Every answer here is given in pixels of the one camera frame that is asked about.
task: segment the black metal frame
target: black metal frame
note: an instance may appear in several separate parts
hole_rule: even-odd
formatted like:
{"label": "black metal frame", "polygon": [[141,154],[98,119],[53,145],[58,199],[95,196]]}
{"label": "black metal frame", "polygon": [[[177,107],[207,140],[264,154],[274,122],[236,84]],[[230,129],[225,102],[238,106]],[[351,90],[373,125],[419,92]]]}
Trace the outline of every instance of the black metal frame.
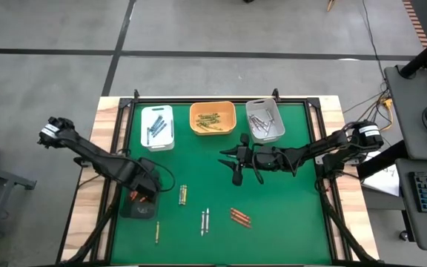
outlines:
{"label": "black metal frame", "polygon": [[[319,130],[320,130],[321,138],[326,136],[325,124],[324,124],[324,119],[322,117],[322,110],[320,107],[319,98],[287,98],[287,99],[282,99],[279,97],[279,92],[277,89],[274,89],[272,96],[274,97],[275,101],[277,101],[277,103],[279,103],[279,104],[298,104],[298,105],[302,105],[304,107],[305,116],[306,116],[306,120],[307,120],[307,124],[308,124],[309,138],[310,138],[311,142],[313,142],[315,140],[315,133],[314,133],[314,127],[313,127],[313,122],[312,122],[312,114],[311,114],[311,108],[313,108],[315,110],[316,115],[317,115],[317,121],[319,124]],[[110,152],[116,153],[116,147],[118,145],[119,132],[120,132],[121,123],[122,123],[122,115],[123,115],[123,112],[125,111],[125,109],[129,108],[128,123],[126,125],[125,138],[124,138],[124,142],[123,142],[123,146],[122,146],[122,149],[124,151],[127,151],[127,154],[129,154],[128,148],[129,148],[131,129],[133,127],[133,121],[134,121],[134,111],[136,109],[136,104],[138,104],[138,103],[142,103],[142,104],[162,104],[162,103],[165,103],[165,104],[167,104],[167,103],[187,104],[187,103],[192,103],[192,102],[211,102],[213,100],[215,100],[215,101],[231,101],[233,103],[246,103],[247,101],[251,101],[252,99],[253,99],[252,97],[244,97],[244,98],[228,98],[228,97],[225,97],[225,98],[211,98],[211,97],[206,97],[206,98],[201,98],[201,97],[189,98],[189,97],[186,97],[186,98],[182,98],[181,97],[181,98],[171,98],[171,99],[169,99],[169,98],[165,98],[165,99],[157,99],[157,98],[140,99],[138,91],[135,90],[134,98],[129,98],[129,99],[122,98],[119,100],[118,113],[116,115],[116,123],[115,123],[115,129],[113,132],[112,145],[110,148]],[[343,213],[342,213],[342,206],[340,203],[339,191],[338,191],[337,183],[335,182],[335,180],[331,181],[330,189],[331,189],[331,192],[332,192],[332,195],[334,198],[334,209],[339,214],[341,220],[344,220]],[[90,261],[85,262],[85,264],[88,264],[90,266],[92,264],[98,265],[101,263],[105,264],[105,265],[110,265],[110,262],[111,262],[111,255],[113,252],[114,231],[116,228],[116,220],[118,217],[117,214],[119,213],[119,203],[120,203],[120,199],[121,199],[119,196],[121,195],[122,187],[120,185],[116,185],[115,194],[114,194],[112,203],[110,205],[110,208],[108,211],[105,211],[105,209],[107,207],[107,201],[108,201],[107,196],[108,196],[109,190],[110,190],[110,181],[105,180],[105,183],[104,183],[103,189],[102,189],[102,198],[100,200],[99,215],[98,215],[98,219],[97,219],[97,222],[100,223],[100,222],[106,220],[106,218],[107,218],[106,216],[110,217],[110,226],[109,226],[109,230],[108,230],[105,256],[102,260],[98,260],[99,237],[96,237],[96,241],[95,241],[95,243],[91,249]],[[76,198],[76,193],[75,193],[75,196],[73,198],[73,204],[72,204],[72,207],[70,209],[70,213],[73,210],[75,198]],[[331,255],[331,262],[335,263],[336,261],[338,261],[338,259],[337,259],[337,248],[336,248],[336,245],[334,242],[334,232],[332,230],[331,219],[329,218],[329,216],[325,212],[325,209],[324,209],[325,203],[324,203],[324,200],[322,198],[321,198],[321,205],[322,205],[322,215],[323,215],[323,219],[324,219],[325,230],[326,230],[327,238],[328,238],[329,252]],[[64,244],[65,244],[65,240],[66,240],[66,236],[67,236],[68,227],[70,225],[70,219],[71,219],[71,217],[69,217],[67,220],[65,233],[64,233],[64,236],[62,238],[61,246],[59,248],[59,256],[57,257],[57,261],[56,261],[57,263],[59,263],[61,260],[61,256],[62,256],[62,252],[64,249]],[[103,224],[102,227],[97,227],[96,230],[98,230],[101,233],[101,230],[105,227],[105,224]],[[343,248],[343,251],[345,252],[345,260],[352,260],[350,247],[347,244],[347,242],[345,241],[344,237],[342,237],[342,248]]]}

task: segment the gray floor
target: gray floor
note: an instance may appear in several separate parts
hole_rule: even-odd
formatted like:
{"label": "gray floor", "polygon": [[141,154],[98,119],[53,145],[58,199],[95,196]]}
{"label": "gray floor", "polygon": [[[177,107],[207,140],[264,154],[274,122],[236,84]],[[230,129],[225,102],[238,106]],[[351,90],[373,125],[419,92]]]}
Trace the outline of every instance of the gray floor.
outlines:
{"label": "gray floor", "polygon": [[[367,0],[381,55],[422,49],[401,0]],[[373,54],[361,1],[138,0],[125,50]],[[0,0],[0,48],[115,48],[128,0]],[[111,56],[0,55],[0,167],[38,180],[35,191],[16,190],[1,223],[0,261],[10,266],[56,259],[76,186],[75,154],[45,150],[37,133],[49,116],[71,118],[91,131]],[[382,62],[393,66],[405,62]],[[346,110],[380,92],[375,61],[311,59],[203,59],[127,57],[119,60],[111,96],[339,95]],[[356,119],[366,108],[345,114]],[[395,124],[384,133],[401,139]],[[427,251],[397,240],[397,212],[371,211],[380,256],[388,263],[427,266]]]}

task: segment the wooden table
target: wooden table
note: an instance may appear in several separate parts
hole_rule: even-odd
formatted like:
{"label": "wooden table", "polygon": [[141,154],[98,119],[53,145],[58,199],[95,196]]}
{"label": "wooden table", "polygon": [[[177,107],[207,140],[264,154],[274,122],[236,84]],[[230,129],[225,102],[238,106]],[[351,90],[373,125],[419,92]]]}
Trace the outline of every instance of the wooden table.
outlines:
{"label": "wooden table", "polygon": [[[193,98],[212,97],[215,98],[235,98],[235,97],[251,97],[253,99],[260,99],[270,96],[193,96]],[[338,96],[282,96],[282,98],[307,98],[318,97],[320,99],[322,116],[325,123],[326,133],[339,130],[345,124],[340,101]],[[176,98],[175,96],[152,96],[144,98]],[[90,141],[98,145],[106,151],[110,150],[111,140],[113,138],[114,125],[116,121],[116,114],[118,111],[120,97],[107,96],[100,98],[99,105],[96,112],[95,122],[93,123],[93,130]],[[120,130],[120,138],[118,149],[122,146],[122,141],[125,133],[126,121],[128,120],[128,112],[123,114],[122,128]],[[314,132],[316,139],[320,138],[319,125],[317,123],[317,116],[315,111],[312,112],[312,120],[314,124]],[[356,169],[346,167],[346,172],[357,174]],[[80,183],[84,182],[91,177],[96,176],[95,172],[91,169],[82,170]],[[81,187],[75,198],[73,211],[70,214],[70,224],[67,230],[67,236],[64,241],[64,247],[61,255],[61,260],[70,259],[88,238],[91,231],[95,228],[96,218],[99,211],[100,198],[102,195],[103,178],[95,179]],[[362,188],[358,179],[348,176],[342,176],[337,179],[337,186],[340,194],[340,201],[342,204],[345,224],[350,229],[351,233],[357,239],[359,244],[375,259],[378,259],[377,247],[375,245],[374,235],[371,230],[370,221],[368,219],[368,212],[363,199]],[[105,227],[102,234],[102,241],[100,242],[100,249],[98,257],[104,256],[106,239],[107,239],[108,226]],[[340,233],[334,226],[334,239],[337,247],[337,255],[339,259],[345,259],[344,251],[342,251],[342,241]]]}

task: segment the green mat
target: green mat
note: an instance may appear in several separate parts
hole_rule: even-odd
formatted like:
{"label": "green mat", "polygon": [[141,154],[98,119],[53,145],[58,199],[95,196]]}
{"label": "green mat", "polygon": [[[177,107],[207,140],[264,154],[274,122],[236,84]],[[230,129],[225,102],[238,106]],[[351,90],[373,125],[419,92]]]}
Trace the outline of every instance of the green mat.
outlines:
{"label": "green mat", "polygon": [[[296,177],[262,171],[260,185],[251,169],[243,170],[243,185],[231,183],[232,171],[219,153],[239,144],[249,133],[245,106],[236,105],[237,123],[224,136],[197,136],[189,126],[190,105],[171,105],[175,147],[149,152],[140,144],[141,110],[137,105],[130,149],[165,165],[176,177],[176,187],[161,193],[157,218],[118,217],[113,242],[113,264],[325,264],[331,262],[319,194],[314,190],[314,163],[307,161]],[[299,147],[310,142],[303,105],[279,105],[286,134],[275,143]],[[164,188],[170,176],[159,169]],[[187,205],[179,205],[179,186],[188,185]],[[122,193],[122,201],[128,190]],[[234,207],[251,217],[252,229],[230,219]],[[200,235],[201,214],[210,209],[210,231]],[[155,244],[156,221],[160,223]]]}

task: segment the white paper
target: white paper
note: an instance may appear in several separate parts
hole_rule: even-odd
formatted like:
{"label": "white paper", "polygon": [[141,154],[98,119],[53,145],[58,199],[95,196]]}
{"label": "white paper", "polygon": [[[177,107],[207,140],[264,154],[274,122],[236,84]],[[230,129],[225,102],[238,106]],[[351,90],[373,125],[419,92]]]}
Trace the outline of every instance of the white paper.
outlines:
{"label": "white paper", "polygon": [[[367,160],[378,155],[380,152],[371,152],[367,155]],[[400,178],[398,177],[397,166],[392,165],[382,171],[377,172],[363,181],[364,186],[378,191],[382,191],[394,196],[400,196]]]}

